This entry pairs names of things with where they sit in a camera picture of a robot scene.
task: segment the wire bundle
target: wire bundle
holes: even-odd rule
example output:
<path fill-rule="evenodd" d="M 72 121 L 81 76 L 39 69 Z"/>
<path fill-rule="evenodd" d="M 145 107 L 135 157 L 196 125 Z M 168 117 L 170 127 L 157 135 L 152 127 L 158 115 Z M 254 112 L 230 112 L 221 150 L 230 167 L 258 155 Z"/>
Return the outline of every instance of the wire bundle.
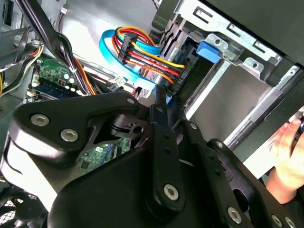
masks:
<path fill-rule="evenodd" d="M 83 95 L 96 95 L 97 92 L 88 80 L 83 67 L 73 56 L 71 43 L 66 36 L 53 29 L 48 17 L 38 2 L 36 0 L 16 0 L 16 3 L 30 24 L 30 27 L 45 44 L 46 48 L 48 48 L 61 64 L 68 67 L 74 74 L 81 93 Z"/>
<path fill-rule="evenodd" d="M 0 77 L 0 97 L 2 97 L 2 96 L 4 96 L 5 94 L 7 94 L 7 93 L 9 93 L 9 92 L 11 92 L 11 91 L 13 91 L 13 90 L 15 90 L 16 88 L 18 88 L 18 87 L 22 84 L 24 78 L 25 78 L 26 75 L 27 75 L 27 72 L 28 72 L 29 68 L 30 68 L 31 65 L 32 65 L 33 63 L 35 63 L 36 60 L 41 56 L 42 51 L 43 51 L 43 46 L 40 46 L 40 47 L 38 48 L 36 54 L 34 54 L 32 57 L 26 59 L 26 60 L 23 62 L 22 67 L 21 67 L 21 71 L 20 71 L 18 77 L 17 77 L 16 80 L 15 80 L 12 84 L 10 84 L 8 87 L 3 88 L 4 80 L 3 80 L 3 77 Z"/>
<path fill-rule="evenodd" d="M 174 84 L 174 80 L 181 74 L 181 70 L 185 67 L 181 64 L 175 64 L 167 61 L 156 55 L 153 55 L 140 47 L 141 44 L 147 44 L 155 47 L 153 40 L 144 31 L 137 27 L 120 27 L 115 30 L 112 36 L 112 44 L 115 53 L 119 55 L 122 43 L 124 41 L 124 34 L 133 33 L 138 35 L 138 42 L 132 42 L 133 50 L 128 51 L 126 63 L 137 65 L 148 71 L 155 72 L 164 77 L 171 84 Z"/>

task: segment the capacitor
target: capacitor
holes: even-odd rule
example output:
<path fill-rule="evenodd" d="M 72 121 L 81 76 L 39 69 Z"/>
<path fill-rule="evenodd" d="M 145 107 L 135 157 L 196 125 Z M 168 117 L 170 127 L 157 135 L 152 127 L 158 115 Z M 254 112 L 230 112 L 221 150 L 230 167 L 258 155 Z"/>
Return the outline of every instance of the capacitor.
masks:
<path fill-rule="evenodd" d="M 70 89 L 71 87 L 72 87 L 72 84 L 71 84 L 71 83 L 69 83 L 69 82 L 66 83 L 66 85 L 65 85 L 65 88 L 66 88 L 66 89 Z"/>
<path fill-rule="evenodd" d="M 71 77 L 71 78 L 68 80 L 68 82 L 73 84 L 73 83 L 75 82 L 75 79 Z"/>
<path fill-rule="evenodd" d="M 72 87 L 71 87 L 72 92 L 76 92 L 77 89 L 78 89 L 77 85 L 72 85 Z"/>
<path fill-rule="evenodd" d="M 65 73 L 65 74 L 63 75 L 63 78 L 66 79 L 66 80 L 68 80 L 68 79 L 70 78 L 70 75 L 68 75 L 68 73 Z"/>

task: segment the orange wire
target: orange wire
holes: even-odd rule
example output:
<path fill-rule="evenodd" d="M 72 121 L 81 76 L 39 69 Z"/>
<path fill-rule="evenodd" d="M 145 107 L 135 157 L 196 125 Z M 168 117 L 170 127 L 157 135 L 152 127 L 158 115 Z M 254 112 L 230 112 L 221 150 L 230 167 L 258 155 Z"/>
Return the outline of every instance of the orange wire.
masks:
<path fill-rule="evenodd" d="M 85 72 L 84 69 L 82 68 L 80 62 L 79 62 L 78 59 L 75 58 L 75 57 L 74 57 L 74 60 L 75 60 L 76 64 L 78 65 L 78 68 L 79 68 L 80 71 L 82 72 L 82 75 L 83 75 L 83 77 L 84 77 L 84 80 L 85 80 L 86 84 L 87 84 L 88 87 L 89 87 L 89 90 L 91 91 L 91 93 L 92 93 L 93 95 L 96 95 L 96 93 L 95 93 L 94 89 L 92 88 L 92 86 L 91 86 L 89 80 L 87 79 L 86 72 Z"/>
<path fill-rule="evenodd" d="M 161 72 L 159 72 L 159 71 L 157 71 L 157 70 L 154 70 L 154 69 L 152 69 L 152 68 L 150 68 L 150 67 L 148 67 L 148 66 L 145 66 L 145 65 L 142 65 L 142 64 L 140 64 L 140 63 L 136 63 L 136 62 L 133 62 L 133 61 L 130 61 L 130 60 L 125 60 L 125 61 L 126 61 L 127 63 L 131 63 L 131 64 L 134 64 L 134 65 L 138 65 L 138 66 L 141 66 L 141 67 L 144 68 L 144 69 L 147 69 L 147 70 L 150 70 L 150 71 L 152 71 L 152 72 L 155 72 L 155 73 L 159 74 L 160 76 L 166 78 L 171 84 L 174 84 L 174 82 L 172 81 L 171 78 L 169 78 L 168 76 L 166 76 L 165 74 L 163 74 L 163 73 L 161 73 Z"/>
<path fill-rule="evenodd" d="M 116 45 L 115 45 L 115 42 L 114 42 L 114 36 L 112 36 L 112 44 L 113 44 L 113 47 L 114 47 L 114 51 L 116 52 L 116 54 L 118 55 L 118 50 L 116 49 Z M 150 67 L 148 66 L 145 66 L 145 65 L 142 65 L 140 63 L 136 63 L 136 62 L 133 62 L 133 61 L 130 61 L 130 60 L 126 60 L 127 63 L 131 63 L 131 64 L 134 64 L 134 65 L 138 65 L 138 66 L 141 66 L 142 68 L 146 69 L 146 70 L 150 70 L 152 72 L 155 72 L 157 74 L 159 74 L 160 76 L 166 78 L 171 84 L 174 84 L 174 82 L 172 81 L 171 78 L 169 78 L 168 76 L 166 76 L 165 74 L 157 71 L 157 70 L 154 70 L 154 69 L 151 69 Z"/>

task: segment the cable connector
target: cable connector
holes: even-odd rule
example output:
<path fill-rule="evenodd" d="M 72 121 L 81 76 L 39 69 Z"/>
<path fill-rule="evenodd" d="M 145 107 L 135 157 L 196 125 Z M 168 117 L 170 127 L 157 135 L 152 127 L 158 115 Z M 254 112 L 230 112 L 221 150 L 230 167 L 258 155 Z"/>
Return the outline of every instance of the cable connector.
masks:
<path fill-rule="evenodd" d="M 67 14 L 67 8 L 62 7 L 60 12 L 63 13 L 63 14 Z"/>
<path fill-rule="evenodd" d="M 137 42 L 138 35 L 133 33 L 127 33 L 124 36 L 122 48 L 118 54 L 118 60 L 123 64 L 126 64 L 125 59 L 127 58 L 128 51 L 132 50 L 132 42 Z"/>

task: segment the screw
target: screw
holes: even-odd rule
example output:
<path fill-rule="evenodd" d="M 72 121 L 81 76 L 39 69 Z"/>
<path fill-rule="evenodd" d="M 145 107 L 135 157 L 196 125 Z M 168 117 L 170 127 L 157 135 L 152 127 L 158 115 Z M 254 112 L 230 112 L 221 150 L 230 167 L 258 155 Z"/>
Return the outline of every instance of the screw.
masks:
<path fill-rule="evenodd" d="M 194 123 L 190 123 L 190 126 L 195 130 L 198 128 Z"/>
<path fill-rule="evenodd" d="M 221 142 L 217 142 L 219 148 L 223 148 L 223 144 Z"/>
<path fill-rule="evenodd" d="M 43 126 L 46 126 L 48 125 L 49 123 L 49 118 L 43 114 L 36 114 L 36 115 L 33 115 L 31 118 L 30 118 L 30 121 L 34 124 L 34 125 L 37 125 L 39 127 L 43 127 Z"/>
<path fill-rule="evenodd" d="M 128 101 L 129 103 L 131 103 L 131 104 L 135 104 L 135 101 L 134 101 L 133 99 L 131 99 L 131 98 L 128 98 L 127 101 Z"/>
<path fill-rule="evenodd" d="M 238 213 L 238 211 L 232 207 L 228 208 L 228 214 L 230 216 L 230 218 L 237 224 L 241 224 L 242 222 L 242 217 L 240 216 L 240 214 Z"/>
<path fill-rule="evenodd" d="M 156 108 L 159 112 L 163 113 L 163 109 L 161 107 Z"/>
<path fill-rule="evenodd" d="M 271 217 L 272 217 L 272 219 L 274 220 L 274 222 L 275 222 L 279 227 L 283 227 L 283 223 L 281 222 L 281 220 L 280 220 L 276 215 L 272 215 Z"/>
<path fill-rule="evenodd" d="M 173 201 L 176 201 L 179 198 L 179 192 L 176 187 L 171 184 L 166 184 L 165 187 L 163 187 L 163 191 L 165 195 Z"/>
<path fill-rule="evenodd" d="M 60 133 L 60 136 L 64 141 L 69 142 L 69 143 L 73 143 L 73 142 L 77 141 L 77 139 L 78 139 L 77 132 L 72 129 L 64 129 Z"/>
<path fill-rule="evenodd" d="M 291 228 L 295 228 L 295 224 L 289 217 L 285 217 L 285 220 Z"/>

